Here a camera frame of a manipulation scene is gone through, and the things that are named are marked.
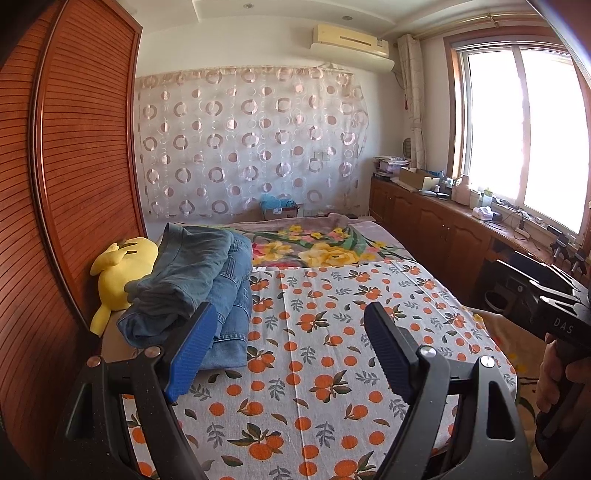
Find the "wooden wardrobe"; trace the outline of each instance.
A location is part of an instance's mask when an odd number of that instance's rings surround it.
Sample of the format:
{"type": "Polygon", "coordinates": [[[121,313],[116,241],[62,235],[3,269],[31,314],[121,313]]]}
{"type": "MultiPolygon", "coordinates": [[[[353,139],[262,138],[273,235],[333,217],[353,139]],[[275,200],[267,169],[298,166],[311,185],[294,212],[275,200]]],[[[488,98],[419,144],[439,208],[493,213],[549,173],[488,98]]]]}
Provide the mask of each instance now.
{"type": "Polygon", "coordinates": [[[46,3],[0,68],[0,458],[32,478],[98,347],[90,265],[145,235],[131,125],[141,27],[114,0],[46,3]]]}

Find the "air conditioner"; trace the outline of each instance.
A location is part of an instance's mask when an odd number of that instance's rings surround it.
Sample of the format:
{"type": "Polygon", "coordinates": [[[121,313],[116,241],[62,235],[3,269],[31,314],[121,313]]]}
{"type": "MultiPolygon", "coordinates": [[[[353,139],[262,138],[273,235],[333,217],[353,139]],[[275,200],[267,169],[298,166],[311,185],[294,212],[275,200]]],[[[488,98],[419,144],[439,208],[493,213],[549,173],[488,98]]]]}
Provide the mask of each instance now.
{"type": "Polygon", "coordinates": [[[315,26],[310,50],[320,59],[363,70],[390,72],[394,67],[387,41],[334,25],[315,26]]]}

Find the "ceiling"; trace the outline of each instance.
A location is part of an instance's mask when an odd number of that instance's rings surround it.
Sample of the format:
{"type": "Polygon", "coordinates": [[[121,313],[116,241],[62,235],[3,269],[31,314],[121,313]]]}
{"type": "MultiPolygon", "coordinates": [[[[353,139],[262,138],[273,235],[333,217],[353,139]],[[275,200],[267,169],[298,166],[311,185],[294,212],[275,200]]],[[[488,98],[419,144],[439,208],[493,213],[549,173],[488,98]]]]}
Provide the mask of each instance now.
{"type": "Polygon", "coordinates": [[[150,33],[211,18],[311,18],[395,38],[471,15],[531,11],[526,0],[118,0],[150,33]]]}

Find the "wooden window frame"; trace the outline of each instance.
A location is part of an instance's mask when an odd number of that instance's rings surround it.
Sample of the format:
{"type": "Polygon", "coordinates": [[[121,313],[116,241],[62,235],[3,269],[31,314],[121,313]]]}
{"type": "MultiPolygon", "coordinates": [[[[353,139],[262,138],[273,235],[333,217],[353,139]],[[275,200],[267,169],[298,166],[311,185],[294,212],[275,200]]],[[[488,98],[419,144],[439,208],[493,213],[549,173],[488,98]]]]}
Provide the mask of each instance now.
{"type": "MultiPolygon", "coordinates": [[[[523,35],[552,38],[557,44],[563,45],[551,28],[529,25],[483,28],[443,37],[443,45],[447,60],[447,75],[449,80],[450,98],[449,150],[447,158],[447,175],[449,177],[458,178],[461,176],[463,172],[463,159],[465,157],[467,141],[466,132],[464,131],[463,127],[465,125],[467,115],[467,106],[464,102],[466,85],[462,72],[462,61],[460,58],[461,54],[455,48],[453,48],[453,45],[466,41],[474,41],[477,43],[478,40],[483,38],[520,37],[523,35]]],[[[579,77],[579,85],[581,87],[583,102],[585,105],[587,130],[589,132],[590,141],[589,163],[591,175],[591,89],[586,83],[576,62],[573,61],[573,64],[579,77]]],[[[589,254],[591,251],[591,215],[589,212],[589,208],[591,207],[591,181],[589,181],[587,184],[585,205],[586,209],[583,214],[580,237],[583,249],[587,254],[589,254]]]]}

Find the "power strip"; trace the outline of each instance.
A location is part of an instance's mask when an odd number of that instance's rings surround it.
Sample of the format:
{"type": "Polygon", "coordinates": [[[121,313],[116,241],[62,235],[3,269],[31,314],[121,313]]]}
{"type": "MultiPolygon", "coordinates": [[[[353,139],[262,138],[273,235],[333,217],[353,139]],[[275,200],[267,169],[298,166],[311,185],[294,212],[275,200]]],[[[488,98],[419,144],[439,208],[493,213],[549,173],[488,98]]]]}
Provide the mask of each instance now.
{"type": "Polygon", "coordinates": [[[522,230],[522,229],[521,229],[521,228],[519,228],[519,227],[515,228],[515,231],[516,231],[517,233],[519,233],[520,235],[523,235],[523,236],[524,236],[524,237],[526,237],[526,238],[530,238],[530,237],[531,237],[531,235],[530,235],[530,233],[529,233],[529,232],[527,232],[526,230],[522,230]]]}

